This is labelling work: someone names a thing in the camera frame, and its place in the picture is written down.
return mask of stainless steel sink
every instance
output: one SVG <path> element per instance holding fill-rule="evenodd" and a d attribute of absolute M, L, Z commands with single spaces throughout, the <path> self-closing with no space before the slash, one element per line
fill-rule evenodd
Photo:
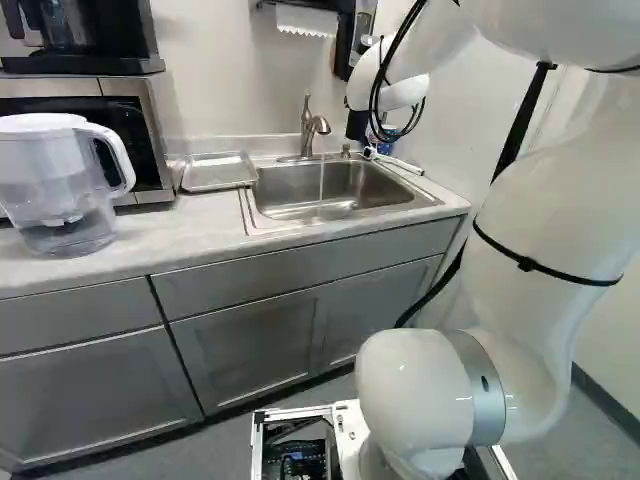
<path fill-rule="evenodd" d="M 248 210 L 247 227 L 257 230 L 254 233 L 442 203 L 364 159 L 325 157 L 320 161 L 276 162 L 257 171 L 254 187 L 241 192 Z"/>

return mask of water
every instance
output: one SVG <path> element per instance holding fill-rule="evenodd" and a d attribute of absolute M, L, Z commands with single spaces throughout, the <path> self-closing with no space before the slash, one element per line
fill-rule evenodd
<path fill-rule="evenodd" d="M 54 257 L 78 257 L 95 252 L 113 241 L 115 214 L 102 207 L 68 216 L 72 220 L 15 225 L 27 247 L 36 254 Z"/>

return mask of pitcher lid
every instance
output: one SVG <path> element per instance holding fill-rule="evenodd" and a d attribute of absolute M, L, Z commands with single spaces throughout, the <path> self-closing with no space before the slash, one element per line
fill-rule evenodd
<path fill-rule="evenodd" d="M 23 113 L 0 117 L 0 141 L 73 135 L 71 130 L 86 118 L 71 113 Z"/>

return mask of cabinet door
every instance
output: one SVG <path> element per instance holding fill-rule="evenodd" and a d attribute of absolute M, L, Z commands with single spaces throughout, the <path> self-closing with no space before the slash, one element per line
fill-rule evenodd
<path fill-rule="evenodd" d="M 392 328 L 430 283 L 441 257 L 386 268 L 332 284 L 322 349 L 325 369 L 352 361 L 367 338 Z"/>
<path fill-rule="evenodd" d="M 317 287 L 171 324 L 205 413 L 311 373 L 322 338 Z"/>
<path fill-rule="evenodd" d="M 201 413 L 164 327 L 0 359 L 0 462 L 20 470 Z"/>

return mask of paper towel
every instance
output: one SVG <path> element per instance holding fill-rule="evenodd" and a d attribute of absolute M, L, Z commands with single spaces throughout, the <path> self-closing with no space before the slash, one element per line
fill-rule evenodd
<path fill-rule="evenodd" d="M 278 3 L 276 23 L 281 32 L 333 38 L 338 29 L 338 14 L 328 10 Z"/>

